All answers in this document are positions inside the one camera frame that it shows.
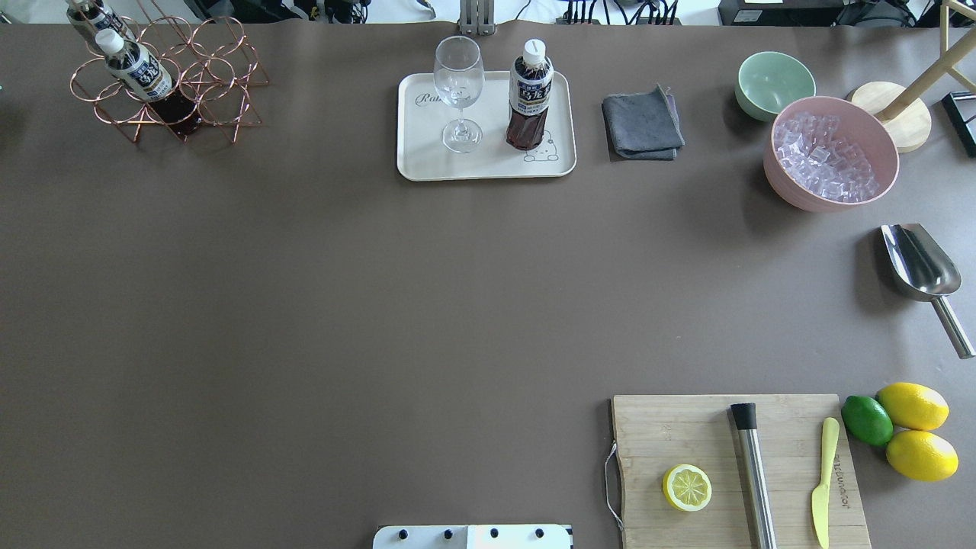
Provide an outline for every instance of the cola bottle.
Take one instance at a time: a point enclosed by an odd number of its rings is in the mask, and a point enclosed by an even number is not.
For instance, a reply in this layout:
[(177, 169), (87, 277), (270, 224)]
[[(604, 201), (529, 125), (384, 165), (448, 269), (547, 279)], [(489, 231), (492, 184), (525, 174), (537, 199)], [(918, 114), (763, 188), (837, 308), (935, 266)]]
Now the cola bottle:
[(196, 103), (186, 98), (173, 83), (166, 67), (143, 44), (126, 40), (104, 28), (95, 41), (105, 53), (105, 66), (113, 76), (145, 101), (178, 136), (196, 131), (203, 119)]
[(546, 57), (546, 44), (538, 38), (525, 43), (522, 55), (512, 64), (508, 79), (508, 104), (511, 118), (505, 140), (519, 150), (539, 146), (549, 114), (552, 87), (552, 61)]
[(74, 29), (95, 51), (95, 34), (103, 28), (111, 28), (129, 40), (135, 40), (132, 31), (117, 15), (115, 10), (102, 0), (64, 0), (67, 2), (67, 18)]

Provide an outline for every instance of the bowl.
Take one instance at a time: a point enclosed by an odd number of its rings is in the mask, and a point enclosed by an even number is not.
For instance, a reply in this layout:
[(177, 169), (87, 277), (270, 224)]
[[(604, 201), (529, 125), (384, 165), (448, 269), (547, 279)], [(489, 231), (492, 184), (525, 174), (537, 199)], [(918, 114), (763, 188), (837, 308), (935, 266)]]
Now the bowl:
[[(780, 125), (786, 124), (802, 112), (814, 116), (833, 115), (838, 119), (837, 136), (849, 143), (858, 145), (864, 158), (874, 170), (877, 191), (871, 197), (857, 202), (831, 200), (814, 193), (796, 181), (777, 158), (773, 136)], [(769, 185), (784, 200), (801, 210), (810, 212), (838, 212), (849, 210), (878, 200), (895, 184), (898, 177), (898, 150), (884, 126), (866, 110), (848, 101), (832, 97), (804, 98), (789, 104), (773, 121), (772, 130), (766, 139), (762, 167)]]
[(739, 65), (735, 99), (756, 120), (768, 122), (790, 103), (816, 94), (810, 69), (786, 54), (759, 52)]

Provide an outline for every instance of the round wooden base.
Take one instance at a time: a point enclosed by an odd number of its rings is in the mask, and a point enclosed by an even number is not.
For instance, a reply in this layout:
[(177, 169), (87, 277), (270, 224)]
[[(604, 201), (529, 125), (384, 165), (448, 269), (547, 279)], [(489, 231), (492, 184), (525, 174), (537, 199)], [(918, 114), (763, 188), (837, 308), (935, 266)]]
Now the round wooden base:
[[(868, 82), (854, 90), (850, 102), (877, 116), (891, 105), (905, 87), (892, 82)], [(925, 143), (932, 131), (932, 114), (921, 99), (914, 100), (901, 114), (891, 120), (881, 120), (899, 152), (915, 150)]]

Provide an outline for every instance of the metal scoop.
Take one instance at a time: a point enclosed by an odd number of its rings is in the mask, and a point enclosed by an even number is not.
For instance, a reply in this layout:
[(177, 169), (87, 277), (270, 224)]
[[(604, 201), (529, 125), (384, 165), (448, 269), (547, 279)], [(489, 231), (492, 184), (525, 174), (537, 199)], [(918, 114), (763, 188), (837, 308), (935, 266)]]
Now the metal scoop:
[(953, 260), (918, 223), (882, 225), (881, 237), (891, 258), (898, 287), (914, 300), (932, 302), (960, 359), (976, 356), (946, 299), (962, 284), (962, 277)]

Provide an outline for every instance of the black box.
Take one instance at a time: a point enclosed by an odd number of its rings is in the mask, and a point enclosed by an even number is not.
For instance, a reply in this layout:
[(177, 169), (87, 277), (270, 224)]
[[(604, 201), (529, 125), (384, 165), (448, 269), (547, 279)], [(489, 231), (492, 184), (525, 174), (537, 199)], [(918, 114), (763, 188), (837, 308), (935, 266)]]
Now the black box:
[(722, 24), (831, 26), (843, 7), (843, 0), (783, 0), (782, 4), (721, 0), (718, 3), (718, 14), (722, 18)]

